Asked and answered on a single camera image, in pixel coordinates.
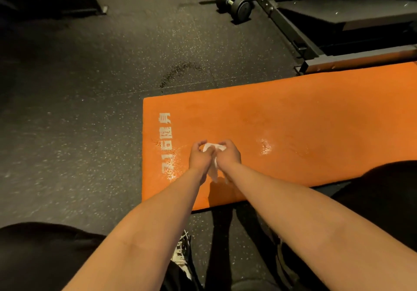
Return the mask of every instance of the skin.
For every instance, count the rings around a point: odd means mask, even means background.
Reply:
[[[203,153],[205,143],[192,146],[180,178],[123,218],[65,291],[159,290],[213,156],[329,289],[417,290],[417,253],[329,197],[242,165],[232,141]]]

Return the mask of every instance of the exercise mat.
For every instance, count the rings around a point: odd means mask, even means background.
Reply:
[[[226,138],[240,150],[243,164],[307,187],[417,159],[417,65],[145,98],[142,199],[187,170],[194,141]],[[194,210],[245,199],[222,176],[218,183],[207,177]]]

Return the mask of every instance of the sneaker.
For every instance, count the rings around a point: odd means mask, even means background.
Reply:
[[[192,280],[190,266],[189,266],[189,251],[190,251],[190,236],[187,231],[184,231],[177,246],[171,261],[175,262],[182,271],[185,272],[187,278]]]

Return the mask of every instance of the black rubber floor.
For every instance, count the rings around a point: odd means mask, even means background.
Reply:
[[[259,7],[234,25],[205,0],[100,1],[107,16],[1,31],[0,226],[108,234],[141,201],[144,97],[295,76],[291,47]],[[201,282],[274,281],[256,220],[246,203],[190,217]],[[207,271],[210,253],[230,267]]]

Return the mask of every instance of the white tissue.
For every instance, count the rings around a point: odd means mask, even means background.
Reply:
[[[203,152],[206,151],[210,146],[214,146],[214,147],[216,147],[216,149],[220,149],[221,151],[226,149],[226,146],[223,146],[223,145],[206,143],[204,145]],[[208,170],[209,172],[207,172],[207,174],[213,180],[214,183],[217,183],[217,181],[218,181],[217,169],[218,169],[217,168],[217,158],[214,157],[213,160],[211,161],[211,165],[210,165],[210,168]]]

